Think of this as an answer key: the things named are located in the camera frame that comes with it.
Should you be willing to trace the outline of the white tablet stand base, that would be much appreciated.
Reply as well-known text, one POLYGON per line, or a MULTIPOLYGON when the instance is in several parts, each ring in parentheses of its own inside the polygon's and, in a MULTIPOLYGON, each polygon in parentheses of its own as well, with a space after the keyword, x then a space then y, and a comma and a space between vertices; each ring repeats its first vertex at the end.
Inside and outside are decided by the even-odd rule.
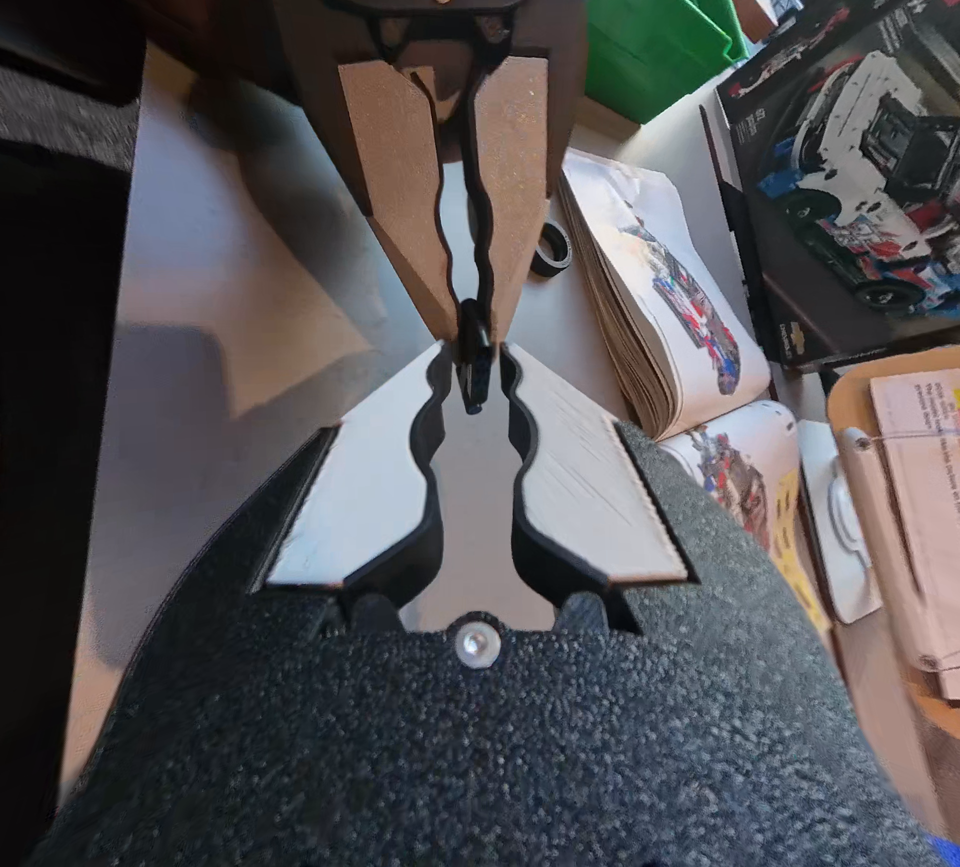
POLYGON ((815 562, 834 620, 851 625, 882 609, 879 582, 832 429, 809 419, 797 428, 815 562))

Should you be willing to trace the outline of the printed instruction sheet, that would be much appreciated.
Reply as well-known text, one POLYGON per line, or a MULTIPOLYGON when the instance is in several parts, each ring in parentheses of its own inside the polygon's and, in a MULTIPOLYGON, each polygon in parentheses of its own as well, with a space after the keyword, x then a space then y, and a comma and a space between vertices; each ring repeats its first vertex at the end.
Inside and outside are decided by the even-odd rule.
POLYGON ((898 625, 940 697, 959 698, 959 369, 870 381, 905 573, 898 625))

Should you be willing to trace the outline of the black office chair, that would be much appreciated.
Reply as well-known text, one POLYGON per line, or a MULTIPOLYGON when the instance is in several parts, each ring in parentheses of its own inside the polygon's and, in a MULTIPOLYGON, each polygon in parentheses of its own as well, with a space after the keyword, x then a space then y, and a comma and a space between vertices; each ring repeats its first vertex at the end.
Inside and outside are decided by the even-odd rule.
POLYGON ((138 110, 2 66, 2 865, 59 793, 138 110))

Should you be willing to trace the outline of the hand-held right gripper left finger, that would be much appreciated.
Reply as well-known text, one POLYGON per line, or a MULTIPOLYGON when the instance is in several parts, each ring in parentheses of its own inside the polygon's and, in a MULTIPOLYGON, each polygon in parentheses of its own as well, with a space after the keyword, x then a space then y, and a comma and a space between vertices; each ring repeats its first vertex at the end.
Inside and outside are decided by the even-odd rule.
POLYGON ((395 609, 439 573, 444 531, 431 467, 446 438, 450 345, 438 342, 349 410, 284 522, 266 586, 395 609))

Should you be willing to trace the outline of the black brick assembly blue pins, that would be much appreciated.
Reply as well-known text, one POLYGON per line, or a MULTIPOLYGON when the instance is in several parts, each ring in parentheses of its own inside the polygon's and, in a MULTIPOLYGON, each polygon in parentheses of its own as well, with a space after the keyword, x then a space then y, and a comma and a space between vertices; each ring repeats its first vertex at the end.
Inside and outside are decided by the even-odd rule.
POLYGON ((459 320, 455 369, 464 411, 475 416, 488 400, 496 350, 481 304, 475 298, 461 301, 459 320))

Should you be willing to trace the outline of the light grey desk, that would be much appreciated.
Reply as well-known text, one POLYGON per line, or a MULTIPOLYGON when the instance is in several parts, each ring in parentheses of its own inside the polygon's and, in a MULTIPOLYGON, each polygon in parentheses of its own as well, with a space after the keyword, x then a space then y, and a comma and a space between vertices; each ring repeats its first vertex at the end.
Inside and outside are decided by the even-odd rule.
MULTIPOLYGON (((245 83, 225 96, 236 133, 204 129, 195 75, 149 46, 128 206, 78 650, 57 801, 90 756, 122 674, 181 573, 270 474, 319 427, 431 343, 419 314, 303 112, 245 83)), ((690 231, 735 316, 749 322, 697 101, 668 173, 690 231)), ((618 419, 632 417, 581 268, 530 275, 510 327, 516 344, 618 419)), ((545 630, 546 601, 517 576, 508 440, 499 375, 468 416, 455 384, 434 460, 444 546, 437 579, 402 612, 446 628, 472 610, 545 630)), ((885 611, 832 632, 831 654, 861 727, 911 811, 958 837, 949 748, 921 732, 885 611)))

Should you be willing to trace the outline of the open instruction book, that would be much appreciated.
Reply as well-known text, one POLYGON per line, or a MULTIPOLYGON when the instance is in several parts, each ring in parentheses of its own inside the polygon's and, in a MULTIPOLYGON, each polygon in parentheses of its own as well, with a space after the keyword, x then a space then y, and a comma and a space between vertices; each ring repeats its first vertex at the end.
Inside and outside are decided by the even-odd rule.
POLYGON ((827 641, 796 545, 798 422, 769 397, 769 362, 694 248, 676 187, 570 149, 558 196, 634 419, 757 541, 827 641))

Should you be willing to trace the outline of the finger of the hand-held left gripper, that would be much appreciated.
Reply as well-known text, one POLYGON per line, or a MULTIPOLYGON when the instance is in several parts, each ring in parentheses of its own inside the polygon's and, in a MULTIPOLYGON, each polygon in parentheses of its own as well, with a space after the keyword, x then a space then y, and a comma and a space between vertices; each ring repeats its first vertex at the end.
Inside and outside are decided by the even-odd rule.
POLYGON ((462 94, 462 163, 481 319, 503 343, 547 211, 548 60, 474 65, 462 94))
POLYGON ((339 67, 366 184, 366 219, 434 339, 452 343, 459 307, 440 226, 443 177, 433 102, 419 77, 383 60, 339 67))

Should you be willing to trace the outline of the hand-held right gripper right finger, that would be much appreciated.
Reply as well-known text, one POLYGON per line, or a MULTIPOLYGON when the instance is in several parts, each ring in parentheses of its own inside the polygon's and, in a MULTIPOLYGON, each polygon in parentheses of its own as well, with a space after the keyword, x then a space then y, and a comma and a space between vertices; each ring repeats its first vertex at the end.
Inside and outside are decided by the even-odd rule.
POLYGON ((499 369, 520 458, 510 551, 523 583, 557 610, 575 595, 628 610, 631 589, 689 583, 617 418, 516 345, 501 348, 499 369))

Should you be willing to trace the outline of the black toy car box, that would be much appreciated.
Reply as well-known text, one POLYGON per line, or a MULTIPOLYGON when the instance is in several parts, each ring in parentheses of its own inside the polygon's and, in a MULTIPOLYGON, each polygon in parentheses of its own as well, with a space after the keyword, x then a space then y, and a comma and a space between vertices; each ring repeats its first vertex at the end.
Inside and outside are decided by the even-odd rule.
POLYGON ((807 0, 716 93, 767 357, 957 342, 959 0, 807 0))

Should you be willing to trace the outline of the black toy tyre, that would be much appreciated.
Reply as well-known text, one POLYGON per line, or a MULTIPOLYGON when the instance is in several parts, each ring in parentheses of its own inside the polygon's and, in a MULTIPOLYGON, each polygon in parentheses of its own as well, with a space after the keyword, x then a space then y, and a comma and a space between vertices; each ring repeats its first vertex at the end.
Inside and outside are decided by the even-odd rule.
POLYGON ((572 257, 568 232, 555 221, 544 221, 534 246, 531 272, 544 279, 556 277, 570 267, 572 257))

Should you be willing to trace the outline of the plywood board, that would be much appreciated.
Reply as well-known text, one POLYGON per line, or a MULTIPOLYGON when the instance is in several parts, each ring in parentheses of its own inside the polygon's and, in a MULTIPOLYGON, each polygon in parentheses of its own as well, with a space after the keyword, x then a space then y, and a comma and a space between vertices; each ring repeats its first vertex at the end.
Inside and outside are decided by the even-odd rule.
POLYGON ((908 690, 921 708, 944 729, 958 736, 958 704, 940 697, 934 675, 918 669, 899 625, 903 612, 898 585, 905 575, 900 558, 900 528, 891 483, 882 454, 879 429, 870 393, 873 379, 958 368, 957 345, 870 361, 843 374, 827 401, 827 417, 834 434, 859 524, 869 550, 881 598, 904 665, 908 690))

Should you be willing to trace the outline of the green plastic bin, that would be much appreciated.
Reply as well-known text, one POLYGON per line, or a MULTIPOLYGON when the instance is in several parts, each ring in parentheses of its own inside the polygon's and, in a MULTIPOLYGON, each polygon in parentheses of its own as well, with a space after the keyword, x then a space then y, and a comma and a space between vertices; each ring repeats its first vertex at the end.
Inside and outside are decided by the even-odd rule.
POLYGON ((585 3, 585 94, 638 125, 748 57, 734 0, 585 3))

